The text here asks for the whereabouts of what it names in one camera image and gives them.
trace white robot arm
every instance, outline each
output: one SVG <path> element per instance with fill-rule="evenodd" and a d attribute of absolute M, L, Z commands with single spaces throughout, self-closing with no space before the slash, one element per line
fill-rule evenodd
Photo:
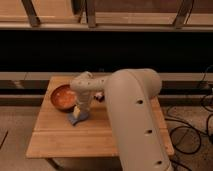
<path fill-rule="evenodd" d="M 77 93 L 79 116 L 89 113 L 92 91 L 104 90 L 124 171 L 173 171 L 150 104 L 161 89 L 155 71 L 126 69 L 98 79 L 86 72 L 70 86 Z"/>

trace concrete floor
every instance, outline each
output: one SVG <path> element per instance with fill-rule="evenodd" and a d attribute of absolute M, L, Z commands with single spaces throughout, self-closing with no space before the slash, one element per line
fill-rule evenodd
<path fill-rule="evenodd" d="M 2 171 L 53 171 L 54 169 L 42 159 L 27 159 L 25 153 L 40 107 L 33 106 L 0 106 L 0 130 L 8 130 L 8 136 L 0 150 L 0 170 Z M 182 117 L 195 125 L 205 129 L 205 120 L 209 114 L 200 106 L 176 106 L 170 114 Z M 169 129 L 179 124 L 169 122 Z M 179 131 L 174 137 L 182 137 Z M 197 144 L 197 138 L 189 132 L 181 142 L 181 149 L 189 150 Z M 202 147 L 195 155 L 183 155 L 179 152 L 181 163 L 193 171 L 213 170 L 213 148 L 207 138 L 202 137 Z M 85 158 L 85 159 L 56 159 L 64 170 L 93 171 L 93 170 L 121 170 L 118 158 Z"/>

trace bowl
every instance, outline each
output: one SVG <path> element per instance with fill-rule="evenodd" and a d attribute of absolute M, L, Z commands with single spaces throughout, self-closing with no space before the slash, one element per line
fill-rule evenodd
<path fill-rule="evenodd" d="M 76 94 L 69 84 L 57 87 L 51 94 L 51 102 L 59 110 L 71 110 L 76 103 Z"/>

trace cable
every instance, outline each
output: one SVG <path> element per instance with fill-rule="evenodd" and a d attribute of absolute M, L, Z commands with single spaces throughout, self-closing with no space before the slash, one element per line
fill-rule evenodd
<path fill-rule="evenodd" d="M 196 132 L 196 134 L 197 134 L 197 136 L 198 136 L 198 139 L 199 139 L 198 146 L 197 146 L 197 148 L 195 148 L 195 150 L 190 151 L 190 152 L 181 150 L 180 148 L 177 147 L 177 145 L 175 145 L 175 144 L 173 143 L 174 148 L 175 148 L 177 151 L 179 151 L 180 153 L 187 154 L 187 155 L 192 155 L 192 154 L 197 153 L 197 152 L 200 150 L 200 148 L 201 148 L 202 140 L 201 140 L 201 136 L 200 136 L 199 131 L 198 131 L 197 129 L 195 129 L 194 127 L 190 127 L 190 126 L 179 126 L 179 127 L 176 127 L 175 129 L 173 129 L 173 130 L 170 132 L 170 137 L 172 138 L 172 135 L 173 135 L 177 130 L 179 130 L 179 129 L 181 129 L 181 128 L 189 128 L 189 129 L 192 129 L 192 130 L 194 130 L 194 131 Z"/>
<path fill-rule="evenodd" d="M 201 84 L 203 83 L 203 81 L 205 80 L 206 75 L 207 75 L 209 69 L 211 69 L 212 67 L 213 67 L 213 65 L 209 65 L 209 66 L 205 69 L 203 78 L 198 82 L 197 89 L 200 88 L 200 85 L 201 85 Z"/>
<path fill-rule="evenodd" d="M 192 13 L 193 8 L 194 8 L 194 2 L 195 2 L 195 0 L 192 0 L 192 6 L 191 6 L 191 8 L 190 8 L 190 11 L 189 11 L 189 14 L 188 14 L 188 17 L 187 17 L 187 19 L 186 19 L 185 24 L 188 23 L 188 20 L 189 20 L 189 18 L 190 18 L 190 16 L 191 16 L 191 13 Z"/>
<path fill-rule="evenodd" d="M 200 103 L 201 103 L 201 106 L 207 110 L 208 112 L 213 112 L 213 109 L 210 109 L 209 107 L 207 107 L 207 105 L 205 105 L 205 100 L 208 96 L 211 96 L 212 94 L 207 94 L 207 95 L 204 95 L 203 98 L 200 100 Z"/>
<path fill-rule="evenodd" d="M 213 134 L 210 134 L 209 133 L 209 122 L 210 122 L 210 119 L 213 117 L 213 114 L 210 114 L 208 116 L 208 118 L 206 119 L 206 133 L 209 137 L 209 141 L 213 144 Z"/>
<path fill-rule="evenodd" d="M 192 171 L 189 167 L 187 167 L 186 165 L 184 165 L 184 164 L 182 164 L 182 163 L 180 163 L 180 162 L 177 162 L 177 161 L 172 160 L 172 159 L 170 159 L 170 161 L 171 161 L 172 163 L 177 164 L 178 166 L 183 167 L 184 169 L 186 169 L 186 170 L 188 170 L 188 171 Z"/>
<path fill-rule="evenodd" d="M 177 163 L 180 163 L 180 157 L 175 153 L 174 154 L 174 157 L 176 157 L 177 159 L 175 160 L 175 159 L 171 159 L 171 160 L 175 160 Z M 173 164 L 173 169 L 174 169 L 174 171 L 178 171 L 178 164 Z"/>
<path fill-rule="evenodd" d="M 171 117 L 171 118 L 175 118 L 175 119 L 179 119 L 179 120 L 185 121 L 184 119 L 179 118 L 179 117 L 177 117 L 177 116 L 173 116 L 173 115 L 171 115 L 171 114 L 169 113 L 169 111 L 170 111 L 173 107 L 174 107 L 174 106 L 170 106 L 170 107 L 166 110 L 166 116 L 169 116 L 169 117 Z"/>
<path fill-rule="evenodd" d="M 8 131 L 6 131 L 6 133 L 5 133 L 4 137 L 3 137 L 3 140 L 2 140 L 2 142 L 0 144 L 0 150 L 3 147 L 3 144 L 4 144 L 4 142 L 5 142 L 6 138 L 7 138 L 7 135 L 8 135 Z"/>
<path fill-rule="evenodd" d="M 195 130 L 197 130 L 200 134 L 207 136 L 207 133 L 195 128 L 193 125 L 191 125 L 190 123 L 188 123 L 187 121 L 182 121 L 182 120 L 177 120 L 177 119 L 170 119 L 170 118 L 165 118 L 166 121 L 171 121 L 171 122 L 179 122 L 179 123 L 183 123 L 185 125 L 188 125 L 189 127 L 194 128 Z"/>
<path fill-rule="evenodd" d="M 175 146 L 179 145 L 183 141 L 184 137 L 188 134 L 188 132 L 189 132 L 189 129 L 186 130 L 186 132 L 183 134 L 180 140 L 175 144 Z"/>

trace table top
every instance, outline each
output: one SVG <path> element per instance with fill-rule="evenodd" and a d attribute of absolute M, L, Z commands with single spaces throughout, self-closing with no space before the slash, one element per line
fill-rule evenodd
<path fill-rule="evenodd" d="M 72 126 L 67 114 L 50 101 L 53 90 L 69 84 L 71 76 L 52 77 L 45 94 L 30 144 L 28 158 L 118 156 L 104 102 L 92 101 L 88 120 Z M 157 98 L 151 100 L 168 155 L 174 154 L 167 125 Z"/>

